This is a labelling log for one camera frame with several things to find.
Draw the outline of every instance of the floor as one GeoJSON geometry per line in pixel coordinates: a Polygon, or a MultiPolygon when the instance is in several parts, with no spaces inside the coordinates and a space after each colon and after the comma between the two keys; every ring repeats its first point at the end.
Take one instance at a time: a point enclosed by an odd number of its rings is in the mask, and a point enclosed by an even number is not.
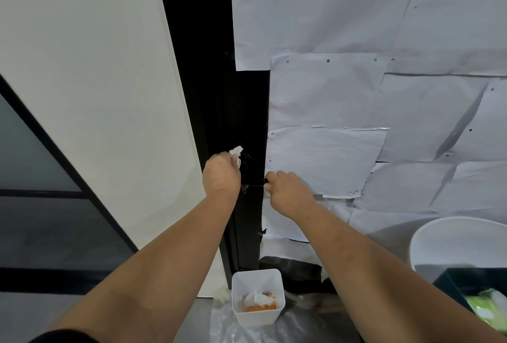
{"type": "MultiPolygon", "coordinates": [[[[44,332],[66,309],[81,299],[78,295],[0,293],[0,336],[3,343],[27,343],[44,332]]],[[[197,298],[180,327],[175,343],[209,342],[213,300],[197,298]]]]}

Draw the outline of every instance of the person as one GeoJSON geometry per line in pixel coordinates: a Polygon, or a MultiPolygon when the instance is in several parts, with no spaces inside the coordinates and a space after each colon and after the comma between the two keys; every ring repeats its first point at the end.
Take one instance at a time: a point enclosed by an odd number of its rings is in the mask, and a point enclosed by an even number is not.
{"type": "MultiPolygon", "coordinates": [[[[240,190],[236,156],[206,162],[206,198],[32,342],[168,342],[190,310],[240,190]]],[[[301,228],[368,343],[506,339],[319,205],[292,172],[269,172],[271,205],[301,228]]]]}

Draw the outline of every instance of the hand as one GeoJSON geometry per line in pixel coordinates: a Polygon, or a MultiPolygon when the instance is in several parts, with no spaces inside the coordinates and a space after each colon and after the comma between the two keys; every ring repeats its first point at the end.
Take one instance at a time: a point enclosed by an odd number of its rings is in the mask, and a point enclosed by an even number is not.
{"type": "Polygon", "coordinates": [[[264,184],[264,189],[271,194],[271,206],[283,216],[294,220],[316,204],[310,190],[294,172],[271,171],[266,178],[269,183],[264,184]]]}
{"type": "Polygon", "coordinates": [[[206,196],[217,192],[230,194],[237,199],[241,185],[241,174],[239,173],[238,156],[229,152],[222,152],[213,155],[208,161],[202,173],[202,184],[206,196]]]}

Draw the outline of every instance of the black sleeve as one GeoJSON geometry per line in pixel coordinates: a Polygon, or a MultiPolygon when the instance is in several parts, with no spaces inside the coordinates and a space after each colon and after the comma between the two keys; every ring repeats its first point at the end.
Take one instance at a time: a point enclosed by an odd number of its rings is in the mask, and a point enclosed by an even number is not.
{"type": "Polygon", "coordinates": [[[55,330],[46,332],[29,343],[99,343],[84,332],[74,330],[55,330]]]}

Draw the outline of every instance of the white bucket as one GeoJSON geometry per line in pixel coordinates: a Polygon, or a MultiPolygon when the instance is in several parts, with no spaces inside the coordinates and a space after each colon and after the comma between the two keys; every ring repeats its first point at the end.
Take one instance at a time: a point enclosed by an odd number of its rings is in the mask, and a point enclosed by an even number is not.
{"type": "Polygon", "coordinates": [[[273,324],[285,307],[282,275],[277,269],[242,271],[232,275],[232,310],[243,327],[273,324]],[[275,296],[276,309],[243,311],[244,297],[250,293],[271,293],[275,296]]]}
{"type": "Polygon", "coordinates": [[[412,236],[409,263],[417,272],[418,267],[429,266],[440,267],[440,271],[507,267],[507,225],[469,217],[433,220],[412,236]]]}

